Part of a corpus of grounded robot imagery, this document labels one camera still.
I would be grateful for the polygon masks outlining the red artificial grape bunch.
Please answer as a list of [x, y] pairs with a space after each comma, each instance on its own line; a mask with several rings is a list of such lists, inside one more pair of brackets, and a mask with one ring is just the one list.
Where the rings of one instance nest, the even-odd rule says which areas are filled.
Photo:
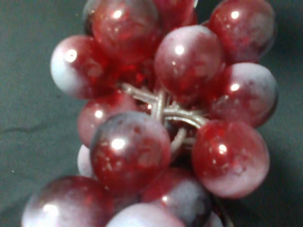
[[88, 100], [79, 175], [51, 181], [24, 227], [231, 227], [219, 197], [254, 191], [269, 169], [255, 130], [277, 84], [258, 64], [276, 37], [265, 0], [224, 0], [196, 24], [195, 0], [89, 0], [86, 33], [61, 41], [51, 75]]

